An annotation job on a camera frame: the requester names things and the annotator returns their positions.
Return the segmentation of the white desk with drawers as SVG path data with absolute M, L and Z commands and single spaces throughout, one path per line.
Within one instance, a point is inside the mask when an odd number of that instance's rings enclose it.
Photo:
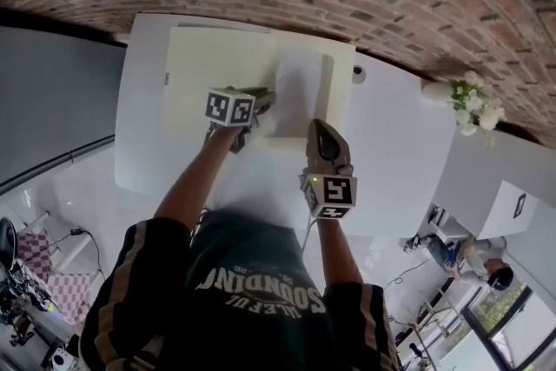
M 163 197 L 199 152 L 204 138 L 167 134 L 162 127 L 163 87 L 170 31 L 204 27 L 268 32 L 273 29 L 206 17 L 139 14 L 130 34 L 116 114 L 118 186 Z M 405 70 L 355 51 L 367 72 L 352 83 L 345 128 L 356 206 L 350 235 L 406 237 L 420 225 L 447 160 L 455 122 L 447 109 L 426 103 L 421 81 Z

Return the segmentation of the person's right forearm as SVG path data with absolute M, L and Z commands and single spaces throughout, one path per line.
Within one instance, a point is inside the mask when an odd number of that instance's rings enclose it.
M 326 287 L 341 283 L 362 284 L 361 272 L 338 220 L 316 221 Z

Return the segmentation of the black office chair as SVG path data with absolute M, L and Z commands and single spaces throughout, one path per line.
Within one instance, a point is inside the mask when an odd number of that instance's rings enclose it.
M 0 218 L 0 263 L 12 270 L 17 258 L 17 232 L 6 217 Z

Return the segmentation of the white flower bouquet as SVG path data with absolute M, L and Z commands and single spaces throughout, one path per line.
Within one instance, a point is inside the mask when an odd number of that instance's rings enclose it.
M 455 110 L 460 133 L 471 136 L 477 131 L 489 132 L 506 120 L 501 100 L 492 96 L 489 86 L 472 70 L 460 80 L 451 80 L 449 102 Z

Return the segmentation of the black equipment clutter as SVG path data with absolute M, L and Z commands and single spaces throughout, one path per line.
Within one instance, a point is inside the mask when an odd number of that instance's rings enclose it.
M 58 337 L 43 321 L 32 315 L 30 309 L 49 314 L 55 306 L 48 294 L 36 282 L 27 280 L 17 271 L 12 274 L 0 263 L 0 325 L 12 327 L 9 344 L 23 347 L 38 336 L 49 347 L 58 343 Z

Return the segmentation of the pink checkered tablecloth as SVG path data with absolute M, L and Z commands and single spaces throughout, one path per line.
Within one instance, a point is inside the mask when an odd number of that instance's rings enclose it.
M 55 308 L 70 325 L 84 320 L 95 276 L 57 271 L 44 230 L 17 236 L 16 265 L 16 282 L 39 310 L 51 312 Z

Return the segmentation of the window with dark frame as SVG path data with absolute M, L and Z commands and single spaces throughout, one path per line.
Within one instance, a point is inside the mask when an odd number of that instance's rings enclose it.
M 495 337 L 525 307 L 532 295 L 533 291 L 523 283 L 512 285 L 505 291 L 479 287 L 460 311 L 499 371 L 514 371 L 515 366 L 502 349 L 509 347 L 504 342 L 499 346 Z

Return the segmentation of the person's dark green shirt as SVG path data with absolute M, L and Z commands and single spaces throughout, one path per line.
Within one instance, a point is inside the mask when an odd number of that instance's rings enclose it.
M 295 232 L 210 212 L 128 228 L 80 340 L 89 371 L 399 371 L 381 287 L 314 285 Z

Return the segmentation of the white vase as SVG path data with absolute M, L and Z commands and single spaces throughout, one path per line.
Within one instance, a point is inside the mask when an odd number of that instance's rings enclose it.
M 451 99 L 452 92 L 450 84 L 443 82 L 426 83 L 421 90 L 423 97 L 434 103 L 448 102 Z

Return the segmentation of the white A4 paper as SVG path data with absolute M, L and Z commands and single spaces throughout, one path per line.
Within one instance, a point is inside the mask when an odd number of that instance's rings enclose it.
M 321 86 L 323 55 L 286 48 L 275 72 L 275 104 L 270 109 L 271 136 L 301 138 L 314 118 Z

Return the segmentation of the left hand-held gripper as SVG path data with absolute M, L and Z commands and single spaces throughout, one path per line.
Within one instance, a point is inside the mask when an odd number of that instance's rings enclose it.
M 246 144 L 251 129 L 258 126 L 256 115 L 263 115 L 275 104 L 276 93 L 266 87 L 236 89 L 210 89 L 205 109 L 209 126 L 204 145 L 217 128 L 235 128 L 235 136 L 229 151 L 238 154 Z

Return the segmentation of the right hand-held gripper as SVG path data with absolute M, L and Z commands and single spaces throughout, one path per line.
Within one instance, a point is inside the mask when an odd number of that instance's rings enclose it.
M 334 127 L 315 118 L 308 125 L 306 155 L 308 164 L 335 163 L 346 157 L 347 143 Z M 300 189 L 314 219 L 340 220 L 356 205 L 357 179 L 351 163 L 333 166 L 331 173 L 304 169 L 299 175 Z

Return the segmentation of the white cabinet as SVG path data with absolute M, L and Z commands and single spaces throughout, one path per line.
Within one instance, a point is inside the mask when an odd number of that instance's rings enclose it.
M 556 150 L 499 131 L 454 135 L 433 203 L 475 238 L 526 231 L 541 202 L 556 208 Z

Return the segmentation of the person's left forearm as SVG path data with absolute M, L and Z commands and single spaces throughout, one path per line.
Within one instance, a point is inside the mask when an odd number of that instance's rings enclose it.
M 173 219 L 193 230 L 215 178 L 240 132 L 240 128 L 217 128 L 164 196 L 154 217 Z

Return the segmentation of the white table frame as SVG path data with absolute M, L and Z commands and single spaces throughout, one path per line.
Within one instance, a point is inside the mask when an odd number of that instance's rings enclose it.
M 22 233 L 44 233 L 48 244 L 54 272 L 64 274 L 98 273 L 97 249 L 89 231 L 87 234 L 72 236 L 72 229 L 81 229 L 72 222 L 66 222 L 48 211 L 30 222 Z

